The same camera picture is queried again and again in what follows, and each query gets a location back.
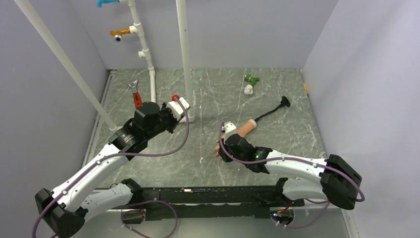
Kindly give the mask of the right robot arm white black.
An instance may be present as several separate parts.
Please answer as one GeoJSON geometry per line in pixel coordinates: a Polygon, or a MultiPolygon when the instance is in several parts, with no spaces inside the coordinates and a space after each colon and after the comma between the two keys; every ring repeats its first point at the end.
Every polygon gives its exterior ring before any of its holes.
{"type": "Polygon", "coordinates": [[[326,200],[336,207],[353,210],[365,201],[362,177],[340,156],[304,158],[267,147],[254,147],[238,134],[219,138],[223,161],[243,164],[254,173],[278,174],[273,200],[279,206],[299,199],[326,200]]]}

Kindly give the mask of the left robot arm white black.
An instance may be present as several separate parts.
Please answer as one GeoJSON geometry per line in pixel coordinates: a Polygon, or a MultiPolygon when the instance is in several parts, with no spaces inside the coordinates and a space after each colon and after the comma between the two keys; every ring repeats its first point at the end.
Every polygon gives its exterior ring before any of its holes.
{"type": "Polygon", "coordinates": [[[95,216],[118,206],[138,207],[143,189],[132,179],[115,187],[93,193],[111,173],[136,156],[142,156],[148,141],[162,132],[173,133],[182,119],[187,119],[191,106],[183,98],[158,105],[144,102],[134,116],[118,129],[108,143],[86,166],[53,190],[41,189],[35,200],[39,217],[32,237],[44,220],[58,238],[70,238],[95,216]]]}

